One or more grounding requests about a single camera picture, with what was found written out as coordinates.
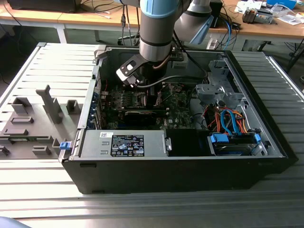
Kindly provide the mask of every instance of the yellow cable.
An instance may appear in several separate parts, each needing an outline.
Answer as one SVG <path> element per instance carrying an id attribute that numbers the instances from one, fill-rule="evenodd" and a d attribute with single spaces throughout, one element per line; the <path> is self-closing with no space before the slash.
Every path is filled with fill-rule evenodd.
<path id="1" fill-rule="evenodd" d="M 243 120 L 243 126 L 244 126 L 245 132 L 248 133 L 248 131 L 246 130 L 246 127 L 245 127 L 245 120 Z"/>

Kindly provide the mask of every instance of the black computer case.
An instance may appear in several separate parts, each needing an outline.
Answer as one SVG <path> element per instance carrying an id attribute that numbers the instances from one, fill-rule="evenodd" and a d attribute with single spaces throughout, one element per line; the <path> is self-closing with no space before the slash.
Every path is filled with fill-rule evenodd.
<path id="1" fill-rule="evenodd" d="M 8 0 L 14 10 L 49 10 L 74 13 L 81 0 Z"/>

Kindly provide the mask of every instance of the blue latch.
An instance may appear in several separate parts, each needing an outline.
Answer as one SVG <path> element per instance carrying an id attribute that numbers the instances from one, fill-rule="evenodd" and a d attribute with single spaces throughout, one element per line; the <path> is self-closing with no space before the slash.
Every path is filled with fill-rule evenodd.
<path id="1" fill-rule="evenodd" d="M 211 137 L 211 142 L 215 143 L 215 142 L 220 142 L 220 143 L 228 143 L 229 142 L 229 138 L 226 134 L 213 134 Z"/>
<path id="2" fill-rule="evenodd" d="M 61 150 L 71 150 L 72 149 L 72 142 L 69 141 L 69 142 L 62 142 L 60 145 L 59 145 L 59 148 Z"/>
<path id="3" fill-rule="evenodd" d="M 214 138 L 214 136 L 212 135 L 212 136 L 210 136 L 210 139 L 211 139 L 211 142 L 212 143 L 215 143 L 217 140 Z"/>
<path id="4" fill-rule="evenodd" d="M 255 134 L 256 142 L 259 143 L 261 141 L 261 137 L 259 134 Z"/>

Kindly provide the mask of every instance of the blue object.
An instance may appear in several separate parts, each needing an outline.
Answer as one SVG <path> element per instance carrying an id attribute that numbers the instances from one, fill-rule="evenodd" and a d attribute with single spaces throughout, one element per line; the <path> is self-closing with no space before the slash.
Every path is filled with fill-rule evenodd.
<path id="1" fill-rule="evenodd" d="M 230 37 L 231 37 L 231 28 L 230 28 L 230 25 L 229 25 L 229 23 L 226 21 L 226 20 L 224 20 L 225 22 L 226 22 L 226 24 L 227 24 L 227 26 L 228 26 L 228 30 L 229 30 L 229 37 L 228 37 L 228 41 L 227 41 L 227 43 L 226 43 L 226 45 L 225 45 L 225 47 L 224 47 L 224 50 L 227 48 L 227 46 L 228 46 L 228 43 L 230 42 Z"/>
<path id="2" fill-rule="evenodd" d="M 214 135 L 210 136 L 211 142 L 215 143 L 217 140 L 215 139 Z"/>
<path id="3" fill-rule="evenodd" d="M 229 138 L 226 134 L 213 134 L 211 137 L 211 142 L 215 143 L 228 143 L 229 142 Z"/>
<path id="4" fill-rule="evenodd" d="M 69 141 L 69 142 L 62 142 L 59 145 L 59 148 L 61 150 L 71 150 L 72 149 L 72 142 L 71 141 Z"/>
<path id="5" fill-rule="evenodd" d="M 292 10 L 296 5 L 296 0 L 267 0 L 268 5 L 275 5 L 276 3 Z"/>
<path id="6" fill-rule="evenodd" d="M 228 134 L 232 134 L 231 131 L 226 127 L 225 123 L 224 123 L 224 115 L 225 112 L 229 112 L 231 115 L 231 120 L 232 120 L 232 126 L 233 126 L 233 130 L 237 135 L 241 135 L 242 133 L 239 132 L 238 126 L 237 126 L 237 122 L 236 122 L 236 118 L 233 115 L 232 111 L 225 109 L 221 115 L 220 115 L 220 123 L 222 125 L 222 127 L 228 132 Z"/>
<path id="7" fill-rule="evenodd" d="M 210 16 L 206 22 L 202 25 L 202 27 L 199 29 L 199 31 L 197 32 L 197 34 L 195 34 L 195 36 L 192 38 L 192 40 L 190 41 L 191 44 L 201 44 L 203 39 L 205 38 L 211 23 L 213 21 L 213 16 Z"/>
<path id="8" fill-rule="evenodd" d="M 259 143 L 261 141 L 261 137 L 259 134 L 255 134 L 256 142 Z"/>
<path id="9" fill-rule="evenodd" d="M 141 0 L 142 12 L 150 18 L 165 18 L 175 13 L 179 0 Z"/>

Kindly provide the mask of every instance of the barcode label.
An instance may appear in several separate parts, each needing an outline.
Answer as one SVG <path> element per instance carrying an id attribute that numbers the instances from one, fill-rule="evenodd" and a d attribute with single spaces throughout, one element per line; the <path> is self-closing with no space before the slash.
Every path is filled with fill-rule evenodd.
<path id="1" fill-rule="evenodd" d="M 112 138 L 113 132 L 100 132 L 100 138 Z"/>

